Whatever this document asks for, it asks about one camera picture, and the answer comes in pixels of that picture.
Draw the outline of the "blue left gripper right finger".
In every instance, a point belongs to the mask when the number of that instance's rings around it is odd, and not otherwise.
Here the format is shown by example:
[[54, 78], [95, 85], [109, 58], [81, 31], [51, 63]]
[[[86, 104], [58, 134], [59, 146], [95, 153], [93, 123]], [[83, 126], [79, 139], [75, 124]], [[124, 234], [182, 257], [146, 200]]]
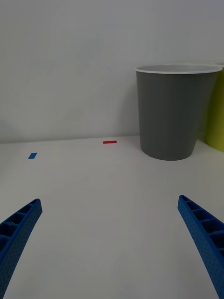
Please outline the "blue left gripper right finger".
[[183, 195], [179, 196], [177, 208], [218, 297], [224, 298], [224, 224]]

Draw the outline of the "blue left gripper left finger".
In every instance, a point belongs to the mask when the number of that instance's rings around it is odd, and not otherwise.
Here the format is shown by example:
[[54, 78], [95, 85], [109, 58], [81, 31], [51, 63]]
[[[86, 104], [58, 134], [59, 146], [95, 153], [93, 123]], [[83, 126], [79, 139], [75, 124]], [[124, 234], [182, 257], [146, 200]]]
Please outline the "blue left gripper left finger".
[[35, 199], [0, 224], [0, 298], [5, 295], [26, 243], [42, 214]]

